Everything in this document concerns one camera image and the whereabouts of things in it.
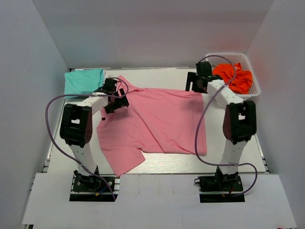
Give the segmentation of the pink t-shirt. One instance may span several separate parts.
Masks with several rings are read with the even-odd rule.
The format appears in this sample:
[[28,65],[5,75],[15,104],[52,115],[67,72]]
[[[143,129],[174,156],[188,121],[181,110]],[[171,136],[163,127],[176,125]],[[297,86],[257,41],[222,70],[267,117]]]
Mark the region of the pink t-shirt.
[[207,154],[203,96],[128,82],[128,107],[101,109],[96,128],[101,151],[116,176],[145,161],[143,153]]

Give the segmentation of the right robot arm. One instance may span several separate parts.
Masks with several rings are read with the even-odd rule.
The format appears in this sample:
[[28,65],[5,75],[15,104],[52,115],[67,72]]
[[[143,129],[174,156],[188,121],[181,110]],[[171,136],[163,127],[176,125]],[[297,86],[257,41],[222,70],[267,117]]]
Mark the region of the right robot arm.
[[255,103],[239,97],[221,76],[213,75],[208,61],[199,61],[196,72],[188,72],[185,90],[211,96],[204,113],[213,101],[224,109],[223,134],[226,142],[221,162],[215,165],[220,174],[215,178],[215,184],[220,190],[227,190],[233,183],[232,177],[238,174],[243,149],[257,130]]

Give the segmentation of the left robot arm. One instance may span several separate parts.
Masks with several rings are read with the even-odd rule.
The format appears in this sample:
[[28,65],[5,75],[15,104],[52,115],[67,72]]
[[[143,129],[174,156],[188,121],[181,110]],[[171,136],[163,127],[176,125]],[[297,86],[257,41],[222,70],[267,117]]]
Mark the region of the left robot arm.
[[103,109],[106,114],[128,107],[127,93],[129,88],[123,89],[119,84],[126,84],[118,77],[106,78],[103,86],[77,104],[64,106],[60,137],[70,147],[78,164],[78,173],[86,176],[85,186],[89,190],[100,187],[98,166],[93,160],[90,140],[93,134],[93,115]]

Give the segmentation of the white folded cloth under teal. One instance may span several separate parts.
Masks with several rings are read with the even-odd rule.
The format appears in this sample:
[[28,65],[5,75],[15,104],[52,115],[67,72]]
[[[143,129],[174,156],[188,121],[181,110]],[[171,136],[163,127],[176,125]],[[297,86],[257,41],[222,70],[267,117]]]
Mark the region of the white folded cloth under teal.
[[112,78],[112,77],[113,77],[113,75],[112,75],[112,74],[105,73],[105,74],[104,74],[104,80],[103,80],[103,84],[105,84],[106,79],[109,79],[109,78]]

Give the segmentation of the white plastic basket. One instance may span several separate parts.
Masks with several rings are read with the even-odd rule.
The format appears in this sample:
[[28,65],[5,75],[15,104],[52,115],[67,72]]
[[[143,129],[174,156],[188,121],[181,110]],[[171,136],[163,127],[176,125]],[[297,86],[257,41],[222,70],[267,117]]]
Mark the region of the white plastic basket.
[[251,97],[258,96],[260,94],[260,88],[256,80],[255,74],[252,70],[251,64],[243,53],[234,53],[234,52],[215,52],[206,54],[206,61],[208,61],[212,67],[212,70],[219,64],[229,63],[232,65],[234,70],[234,77],[228,82],[230,83],[236,77],[235,64],[241,63],[242,69],[245,71],[251,71],[253,76],[253,83],[249,90],[249,94],[237,94],[239,97],[244,100],[248,100]]

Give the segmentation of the folded teal t-shirt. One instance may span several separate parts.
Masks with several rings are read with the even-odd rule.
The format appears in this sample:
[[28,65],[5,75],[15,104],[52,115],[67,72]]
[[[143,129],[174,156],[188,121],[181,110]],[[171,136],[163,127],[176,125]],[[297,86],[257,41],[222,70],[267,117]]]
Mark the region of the folded teal t-shirt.
[[64,74],[64,94],[92,94],[104,81],[103,69],[75,70]]

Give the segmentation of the orange t-shirt in basket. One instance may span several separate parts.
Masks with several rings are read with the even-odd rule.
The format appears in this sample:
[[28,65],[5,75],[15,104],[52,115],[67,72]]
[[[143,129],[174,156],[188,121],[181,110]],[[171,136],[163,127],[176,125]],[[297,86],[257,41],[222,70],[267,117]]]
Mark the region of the orange t-shirt in basket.
[[[229,88],[237,94],[249,94],[253,83],[251,71],[242,69],[241,63],[235,64],[236,77],[229,83]],[[213,69],[213,75],[219,75],[225,83],[234,77],[234,70],[229,63],[219,64]]]

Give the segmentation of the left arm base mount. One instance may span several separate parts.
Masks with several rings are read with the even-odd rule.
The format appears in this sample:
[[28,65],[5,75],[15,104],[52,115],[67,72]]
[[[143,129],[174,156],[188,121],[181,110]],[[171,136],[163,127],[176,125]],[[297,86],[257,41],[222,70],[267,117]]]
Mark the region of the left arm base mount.
[[83,176],[77,170],[74,171],[70,202],[114,202],[113,195],[117,198],[119,194],[120,178],[103,175],[105,181],[95,176]]

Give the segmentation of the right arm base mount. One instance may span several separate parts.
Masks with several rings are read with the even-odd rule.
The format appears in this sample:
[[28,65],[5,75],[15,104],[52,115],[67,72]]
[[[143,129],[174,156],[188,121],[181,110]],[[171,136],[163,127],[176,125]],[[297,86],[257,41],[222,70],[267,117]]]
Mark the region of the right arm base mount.
[[221,185],[215,176],[200,176],[194,180],[199,186],[200,203],[241,203],[245,202],[240,176]]

